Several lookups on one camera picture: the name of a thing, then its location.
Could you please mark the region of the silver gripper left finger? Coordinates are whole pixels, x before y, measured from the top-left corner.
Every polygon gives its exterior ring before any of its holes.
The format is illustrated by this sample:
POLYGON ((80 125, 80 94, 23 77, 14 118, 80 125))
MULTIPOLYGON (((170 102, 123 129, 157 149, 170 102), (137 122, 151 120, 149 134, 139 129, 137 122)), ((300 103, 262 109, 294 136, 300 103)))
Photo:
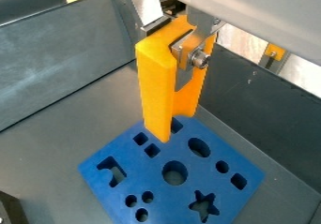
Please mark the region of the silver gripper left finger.
POLYGON ((135 20, 138 39, 142 40, 171 22, 159 0, 126 0, 135 20))

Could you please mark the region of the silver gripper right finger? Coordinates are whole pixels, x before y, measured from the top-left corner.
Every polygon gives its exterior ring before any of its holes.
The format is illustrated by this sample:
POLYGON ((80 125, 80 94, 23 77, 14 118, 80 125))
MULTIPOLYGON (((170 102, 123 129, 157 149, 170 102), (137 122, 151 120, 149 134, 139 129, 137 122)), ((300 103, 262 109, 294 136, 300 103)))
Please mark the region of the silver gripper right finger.
POLYGON ((206 40, 213 37, 226 24, 195 7, 187 7, 190 29, 171 44, 170 52, 177 60, 174 90, 179 91, 191 80, 193 70, 203 70, 210 63, 211 48, 206 50, 206 40))

